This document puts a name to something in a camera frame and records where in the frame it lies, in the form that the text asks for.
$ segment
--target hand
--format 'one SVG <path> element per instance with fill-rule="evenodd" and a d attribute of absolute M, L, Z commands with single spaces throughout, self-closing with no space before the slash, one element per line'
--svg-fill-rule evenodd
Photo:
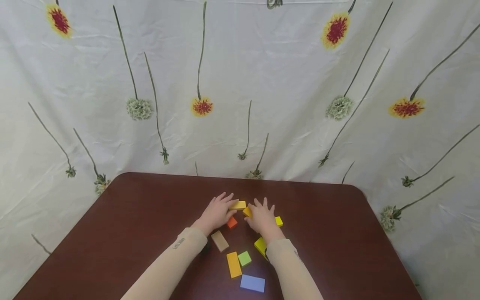
<path fill-rule="evenodd" d="M 252 211 L 252 218 L 245 218 L 248 225 L 262 235 L 267 245 L 274 240 L 284 239 L 285 236 L 275 221 L 275 205 L 272 205 L 272 208 L 268 209 L 267 198 L 264 198 L 263 205 L 261 205 L 257 199 L 254 199 L 253 201 L 255 205 L 248 204 L 248 207 Z"/>
<path fill-rule="evenodd" d="M 237 210 L 228 210 L 239 200 L 233 198 L 233 193 L 225 197 L 227 193 L 223 192 L 218 197 L 213 197 L 210 204 L 204 210 L 202 216 L 192 224 L 192 228 L 198 228 L 206 237 L 214 230 L 228 222 Z"/>

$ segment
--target flower stem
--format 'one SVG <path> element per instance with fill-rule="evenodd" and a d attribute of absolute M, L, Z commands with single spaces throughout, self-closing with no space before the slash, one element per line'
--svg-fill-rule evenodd
<path fill-rule="evenodd" d="M 247 153 L 248 144 L 250 142 L 250 109 L 252 108 L 252 101 L 250 100 L 250 105 L 248 106 L 248 122 L 247 122 L 247 147 L 243 152 L 243 156 Z"/>
<path fill-rule="evenodd" d="M 348 10 L 348 14 L 350 14 L 352 12 L 353 7 L 355 6 L 355 2 L 357 2 L 357 0 L 353 0 L 352 5 L 350 6 L 350 8 Z"/>
<path fill-rule="evenodd" d="M 455 52 L 457 52 L 458 49 L 460 49 L 460 47 L 463 46 L 463 44 L 465 44 L 465 42 L 475 33 L 475 31 L 477 31 L 477 29 L 480 27 L 480 24 L 477 25 L 477 27 L 475 27 L 475 29 L 473 29 L 472 32 L 470 32 L 470 34 L 463 40 L 463 42 L 457 47 L 455 48 L 455 50 L 452 51 L 452 53 L 450 53 L 447 57 L 444 58 L 443 61 L 441 61 L 438 65 L 435 66 L 435 68 L 433 68 L 428 74 L 427 76 L 425 76 L 425 78 L 422 80 L 422 82 L 417 86 L 417 88 L 413 91 L 412 95 L 410 96 L 410 101 L 413 101 L 413 99 L 415 98 L 415 95 L 417 94 L 417 92 L 419 91 L 421 85 L 427 80 L 428 76 L 430 76 L 438 67 L 440 67 L 440 65 L 442 63 L 444 63 L 447 59 L 449 59 Z"/>
<path fill-rule="evenodd" d="M 333 140 L 333 143 L 332 145 L 330 146 L 330 149 L 328 150 L 327 154 L 325 155 L 325 158 L 324 159 L 327 159 L 328 158 L 328 155 L 330 154 L 330 151 L 332 151 L 332 148 L 333 146 L 335 145 L 335 142 L 336 140 L 338 139 L 338 137 L 340 136 L 340 134 L 342 133 L 343 129 L 345 128 L 345 126 L 348 124 L 348 122 L 352 119 L 353 115 L 355 114 L 355 112 L 357 112 L 357 109 L 359 109 L 360 105 L 362 104 L 362 102 L 365 100 L 365 97 L 367 96 L 368 92 L 370 91 L 370 88 L 372 87 L 373 85 L 373 82 L 375 82 L 375 79 L 377 78 L 377 75 L 378 73 L 380 72 L 380 69 L 382 68 L 384 62 L 385 62 L 385 59 L 387 58 L 388 56 L 388 53 L 390 52 L 390 49 L 387 51 L 387 54 L 385 54 L 385 57 L 384 59 L 382 60 L 382 63 L 380 64 L 380 66 L 378 67 L 377 69 L 377 73 L 375 73 L 375 76 L 373 77 L 372 81 L 370 82 L 370 85 L 368 86 L 367 88 L 367 91 L 365 92 L 365 94 L 363 95 L 363 98 L 360 100 L 360 103 L 357 105 L 357 107 L 355 108 L 355 110 L 352 112 L 352 114 L 350 115 L 350 118 L 347 120 L 347 122 L 345 122 L 345 124 L 343 124 L 343 127 L 340 129 L 340 131 L 338 132 L 338 134 L 336 135 L 336 138 Z"/>
<path fill-rule="evenodd" d="M 162 136 L 160 135 L 160 128 L 159 128 L 159 126 L 158 126 L 158 103 L 157 103 L 157 100 L 156 100 L 155 84 L 153 83 L 152 71 L 151 71 L 151 69 L 150 69 L 150 64 L 148 63 L 147 54 L 146 54 L 145 52 L 144 52 L 144 55 L 145 55 L 145 61 L 147 62 L 148 74 L 150 75 L 150 81 L 152 82 L 153 96 L 154 96 L 154 98 L 155 98 L 156 131 L 158 132 L 158 137 L 160 137 L 160 143 L 162 144 L 162 148 L 164 148 L 164 146 L 163 146 L 163 141 L 162 141 Z"/>
<path fill-rule="evenodd" d="M 125 47 L 125 41 L 123 40 L 123 34 L 121 32 L 120 22 L 119 22 L 119 18 L 117 16 L 117 10 L 115 9 L 115 5 L 113 5 L 113 12 L 115 13 L 115 19 L 117 20 L 117 25 L 118 25 L 119 32 L 120 32 L 120 39 L 121 39 L 121 43 L 123 45 L 123 52 L 125 52 L 125 57 L 127 58 L 128 69 L 130 70 L 130 76 L 132 77 L 133 90 L 135 91 L 135 99 L 138 100 L 137 87 L 135 86 L 135 80 L 133 79 L 132 68 L 130 67 L 130 61 L 128 60 L 127 48 Z"/>
<path fill-rule="evenodd" d="M 388 13 L 390 12 L 390 9 L 392 8 L 392 4 L 393 4 L 393 2 L 390 3 L 390 6 L 388 7 L 387 13 L 385 14 L 382 22 L 380 23 L 380 26 L 378 27 L 377 32 L 375 32 L 375 35 L 373 36 L 373 40 L 370 42 L 370 45 L 368 46 L 367 52 L 365 52 L 365 55 L 363 55 L 363 58 L 362 58 L 362 60 L 361 60 L 361 62 L 360 62 L 360 66 L 358 67 L 357 71 L 355 72 L 355 75 L 353 76 L 352 82 L 351 82 L 350 85 L 348 86 L 348 89 L 347 89 L 347 91 L 345 92 L 345 94 L 343 94 L 343 97 L 345 97 L 345 96 L 347 95 L 348 91 L 349 91 L 350 88 L 352 87 L 353 82 L 355 81 L 355 78 L 357 78 L 357 75 L 358 75 L 358 73 L 359 73 L 359 71 L 360 71 L 360 68 L 361 68 L 361 66 L 363 65 L 363 61 L 364 61 L 365 58 L 367 57 L 367 54 L 368 54 L 368 52 L 370 51 L 370 48 L 372 47 L 373 42 L 374 42 L 375 39 L 377 38 L 377 35 L 378 35 L 379 31 L 380 31 L 380 28 L 382 28 L 382 25 L 384 24 L 384 21 L 385 21 L 385 19 L 387 18 L 387 15 L 388 15 Z"/>
<path fill-rule="evenodd" d="M 407 205 L 405 205 L 404 207 L 400 208 L 399 211 L 403 211 L 404 209 L 406 209 L 407 207 L 410 207 L 412 206 L 413 204 L 417 203 L 418 201 L 421 201 L 425 198 L 427 198 L 428 196 L 430 196 L 431 194 L 433 194 L 434 192 L 436 192 L 437 190 L 439 190 L 441 187 L 443 187 L 444 185 L 446 185 L 450 180 L 452 180 L 453 178 L 455 178 L 455 176 L 452 176 L 450 177 L 449 179 L 447 179 L 444 183 L 442 183 L 441 185 L 439 185 L 435 190 L 431 191 L 430 193 L 426 194 L 425 196 L 421 197 L 420 199 L 418 200 L 415 200 L 413 201 L 412 203 L 409 203 Z"/>
<path fill-rule="evenodd" d="M 48 128 L 45 126 L 45 124 L 43 123 L 43 121 L 40 119 L 40 117 L 38 116 L 38 114 L 36 113 L 35 109 L 33 108 L 33 106 L 30 104 L 30 102 L 28 102 L 28 105 L 30 106 L 30 108 L 32 109 L 33 113 L 35 114 L 36 118 L 38 119 L 38 121 L 40 122 L 40 124 L 42 124 L 43 128 L 45 129 L 46 132 L 48 132 L 48 134 L 50 134 L 50 136 L 52 137 L 52 139 L 57 143 L 57 145 L 60 147 L 60 149 L 62 150 L 62 152 L 65 154 L 65 156 L 67 157 L 67 163 L 68 163 L 68 166 L 70 168 L 72 168 L 72 165 L 70 164 L 70 159 L 68 158 L 68 154 L 67 152 L 65 152 L 65 150 L 63 149 L 63 147 L 60 145 L 60 143 L 57 141 L 57 139 L 53 136 L 53 134 L 50 132 L 50 130 L 48 130 Z"/>
<path fill-rule="evenodd" d="M 472 130 L 470 130 L 469 132 L 467 132 L 467 134 L 465 134 L 458 142 L 455 143 L 455 145 L 453 145 L 448 151 L 447 153 L 445 153 L 444 156 L 442 156 L 442 158 L 440 158 L 439 161 L 437 161 L 436 164 L 433 165 L 433 167 L 430 168 L 430 170 L 428 170 L 425 174 L 423 175 L 420 175 L 418 176 L 417 178 L 413 179 L 412 182 L 415 182 L 417 181 L 418 179 L 422 178 L 423 176 L 427 175 L 428 173 L 430 173 L 430 171 L 432 171 L 444 158 L 445 156 L 447 156 L 450 151 L 452 151 L 461 141 L 463 141 L 469 134 L 471 134 L 475 129 L 477 129 L 478 127 L 480 126 L 480 124 L 478 124 L 477 126 L 475 126 Z"/>
<path fill-rule="evenodd" d="M 95 175 L 98 177 L 99 174 L 98 174 L 98 172 L 97 172 L 97 170 L 96 170 L 95 161 L 93 161 L 93 158 L 92 158 L 92 156 L 90 155 L 90 152 L 88 152 L 87 147 L 85 147 L 85 144 L 84 144 L 84 142 L 82 141 L 82 139 L 80 138 L 80 136 L 78 135 L 77 130 L 74 128 L 73 131 L 75 131 L 75 134 L 77 135 L 78 140 L 80 141 L 80 143 L 81 143 L 82 146 L 84 147 L 85 151 L 87 152 L 88 157 L 90 157 L 90 160 L 92 160 L 92 163 L 93 163 L 93 171 L 95 171 Z"/>
<path fill-rule="evenodd" d="M 202 53 L 200 54 L 200 62 L 198 63 L 198 73 L 197 73 L 197 94 L 198 94 L 198 101 L 202 100 L 202 96 L 200 96 L 200 67 L 202 65 L 202 59 L 204 58 L 204 47 L 205 47 L 205 12 L 207 10 L 207 1 L 204 2 L 204 33 L 202 36 Z"/>
<path fill-rule="evenodd" d="M 267 148 L 267 142 L 268 142 L 268 133 L 267 133 L 267 138 L 265 139 L 265 145 L 264 145 L 264 151 L 262 152 L 262 156 L 260 157 L 260 161 L 258 162 L 256 170 L 260 167 L 260 163 L 262 162 L 262 158 L 264 157 L 265 154 L 265 149 Z"/>
<path fill-rule="evenodd" d="M 355 163 L 355 161 L 353 161 L 353 163 L 350 165 L 350 167 L 348 168 L 347 172 L 346 172 L 345 175 L 343 176 L 342 184 L 343 184 L 343 182 L 345 181 L 345 177 L 347 176 L 348 171 L 350 171 L 350 169 L 352 168 L 352 166 L 353 166 L 354 163 Z"/>

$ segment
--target blue block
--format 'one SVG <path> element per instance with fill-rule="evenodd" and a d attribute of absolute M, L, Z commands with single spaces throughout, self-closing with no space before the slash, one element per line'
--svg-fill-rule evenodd
<path fill-rule="evenodd" d="M 265 279 L 243 274 L 240 287 L 263 293 L 265 290 Z"/>

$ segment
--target right hand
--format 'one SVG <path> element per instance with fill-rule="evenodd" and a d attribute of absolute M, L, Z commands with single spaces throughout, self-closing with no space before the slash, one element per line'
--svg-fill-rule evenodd
<path fill-rule="evenodd" d="M 257 199 L 254 199 L 253 202 L 255 205 L 248 204 L 248 207 L 252 211 L 252 217 L 245 218 L 248 225 L 262 235 L 267 245 L 274 240 L 284 239 L 285 235 L 283 235 L 282 230 L 277 226 L 275 221 L 275 205 L 272 205 L 272 208 L 268 209 L 267 198 L 264 198 L 263 205 L 261 205 Z"/>

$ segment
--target green block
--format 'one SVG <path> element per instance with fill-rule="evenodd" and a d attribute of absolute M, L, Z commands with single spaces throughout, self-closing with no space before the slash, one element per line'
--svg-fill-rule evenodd
<path fill-rule="evenodd" d="M 252 262 L 252 259 L 250 258 L 250 255 L 248 254 L 248 251 L 245 251 L 243 253 L 240 253 L 238 255 L 239 261 L 242 267 L 248 265 L 249 263 Z"/>

